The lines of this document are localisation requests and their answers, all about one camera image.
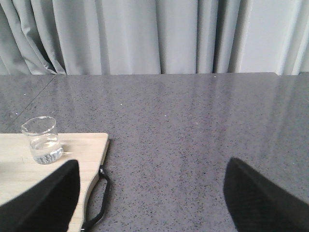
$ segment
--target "light wood surface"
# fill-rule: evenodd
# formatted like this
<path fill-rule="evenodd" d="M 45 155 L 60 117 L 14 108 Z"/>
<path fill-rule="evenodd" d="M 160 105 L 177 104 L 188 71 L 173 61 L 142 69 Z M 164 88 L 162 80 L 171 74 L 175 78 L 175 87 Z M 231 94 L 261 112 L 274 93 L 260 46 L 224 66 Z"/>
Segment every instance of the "light wood surface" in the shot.
<path fill-rule="evenodd" d="M 81 179 L 79 200 L 72 216 L 69 232 L 80 232 L 86 203 L 98 181 L 98 169 L 104 162 L 108 134 L 59 134 L 63 156 L 54 163 L 37 164 L 23 134 L 0 134 L 0 205 L 34 186 L 68 160 L 78 160 Z"/>

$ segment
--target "black object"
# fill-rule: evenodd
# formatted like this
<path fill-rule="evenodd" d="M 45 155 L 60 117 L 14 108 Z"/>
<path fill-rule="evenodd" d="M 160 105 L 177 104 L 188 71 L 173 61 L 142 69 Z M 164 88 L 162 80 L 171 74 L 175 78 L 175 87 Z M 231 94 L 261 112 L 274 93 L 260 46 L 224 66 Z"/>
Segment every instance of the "black object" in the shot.
<path fill-rule="evenodd" d="M 69 160 L 37 185 L 0 207 L 0 231 L 66 232 L 79 191 L 78 162 Z"/>
<path fill-rule="evenodd" d="M 101 210 L 98 213 L 98 215 L 96 215 L 90 221 L 86 221 L 86 222 L 83 223 L 82 229 L 81 229 L 82 232 L 89 231 L 93 227 L 93 225 L 96 224 L 103 217 L 104 212 L 105 212 L 105 208 L 106 208 L 106 204 L 107 204 L 107 200 L 108 200 L 108 196 L 109 196 L 109 192 L 110 192 L 110 188 L 111 188 L 111 180 L 105 174 L 104 169 L 103 169 L 103 165 L 100 165 L 98 175 L 99 175 L 100 179 L 104 178 L 107 181 L 105 191 L 104 191 L 104 195 L 103 195 L 103 200 L 102 200 L 102 207 L 101 207 Z"/>
<path fill-rule="evenodd" d="M 240 159 L 227 165 L 224 196 L 239 232 L 309 232 L 309 206 Z"/>

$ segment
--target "speckled countertop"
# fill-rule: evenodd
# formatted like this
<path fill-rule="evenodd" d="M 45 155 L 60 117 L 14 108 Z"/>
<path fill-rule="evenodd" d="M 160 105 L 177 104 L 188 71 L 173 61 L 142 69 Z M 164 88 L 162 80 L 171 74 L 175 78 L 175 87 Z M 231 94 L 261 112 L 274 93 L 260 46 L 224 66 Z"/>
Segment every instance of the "speckled countertop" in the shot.
<path fill-rule="evenodd" d="M 93 231 L 235 232 L 230 157 L 309 203 L 308 90 L 307 74 L 0 76 L 0 132 L 49 115 L 59 132 L 110 135 L 110 203 Z"/>

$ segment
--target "black loop cord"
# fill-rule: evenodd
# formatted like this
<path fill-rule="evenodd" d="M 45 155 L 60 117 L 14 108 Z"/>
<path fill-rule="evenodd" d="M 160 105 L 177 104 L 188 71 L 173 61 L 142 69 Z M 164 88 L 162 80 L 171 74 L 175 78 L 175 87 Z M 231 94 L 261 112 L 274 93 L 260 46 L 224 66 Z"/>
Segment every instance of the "black loop cord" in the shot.
<path fill-rule="evenodd" d="M 111 188 L 111 180 L 104 173 L 103 165 L 100 165 L 99 170 L 98 170 L 98 175 L 100 179 L 104 178 L 107 181 L 106 188 L 105 188 L 104 195 L 103 195 L 103 200 L 102 200 L 102 207 L 98 215 L 96 215 L 90 221 L 85 221 L 83 223 L 82 229 L 81 229 L 82 232 L 88 232 L 93 227 L 93 225 L 96 224 L 103 217 L 104 212 L 105 212 L 105 208 L 106 208 L 106 204 L 107 204 L 107 200 L 108 200 L 108 196 L 109 196 L 109 192 Z"/>

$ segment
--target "clear glass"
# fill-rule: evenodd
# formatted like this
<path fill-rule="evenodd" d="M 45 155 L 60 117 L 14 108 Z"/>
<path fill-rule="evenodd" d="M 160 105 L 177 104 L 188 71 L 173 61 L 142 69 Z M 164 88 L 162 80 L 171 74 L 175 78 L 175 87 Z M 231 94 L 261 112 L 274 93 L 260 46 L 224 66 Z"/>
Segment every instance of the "clear glass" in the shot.
<path fill-rule="evenodd" d="M 53 117 L 30 119 L 21 126 L 21 132 L 27 136 L 31 154 L 37 163 L 53 163 L 62 156 L 63 148 L 58 139 L 56 120 Z"/>

